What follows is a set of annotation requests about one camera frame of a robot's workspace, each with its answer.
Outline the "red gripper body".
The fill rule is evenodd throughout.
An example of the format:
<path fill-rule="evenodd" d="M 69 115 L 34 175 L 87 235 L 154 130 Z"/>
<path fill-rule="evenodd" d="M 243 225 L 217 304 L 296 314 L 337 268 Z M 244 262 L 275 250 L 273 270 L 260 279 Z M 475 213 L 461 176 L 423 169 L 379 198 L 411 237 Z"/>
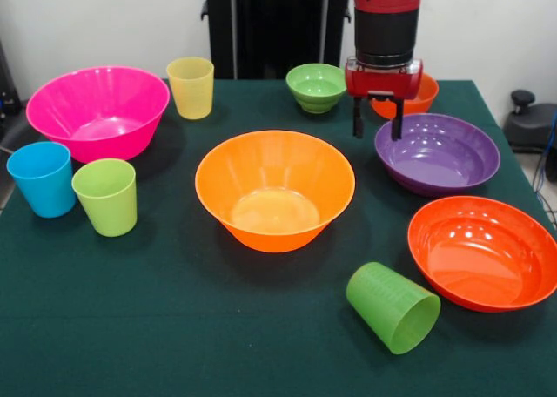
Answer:
<path fill-rule="evenodd" d="M 400 99 L 417 96 L 423 75 L 423 62 L 413 59 L 409 64 L 394 69 L 374 69 L 349 57 L 345 64 L 347 92 L 353 97 L 370 95 Z"/>

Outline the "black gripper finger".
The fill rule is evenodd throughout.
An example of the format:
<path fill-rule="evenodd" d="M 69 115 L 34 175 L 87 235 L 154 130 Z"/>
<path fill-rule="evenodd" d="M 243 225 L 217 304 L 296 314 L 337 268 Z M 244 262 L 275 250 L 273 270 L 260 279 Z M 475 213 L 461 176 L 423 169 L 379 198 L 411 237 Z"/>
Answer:
<path fill-rule="evenodd" d="M 397 98 L 392 93 L 387 93 L 385 91 L 369 91 L 367 96 L 369 100 L 376 99 L 380 102 L 391 101 L 395 104 L 395 116 L 392 120 L 391 139 L 392 141 L 400 140 L 402 137 L 404 99 Z"/>
<path fill-rule="evenodd" d="M 361 101 L 362 98 L 353 98 L 353 109 L 352 109 L 352 134 L 355 138 L 363 138 L 364 135 L 364 124 L 361 117 Z"/>

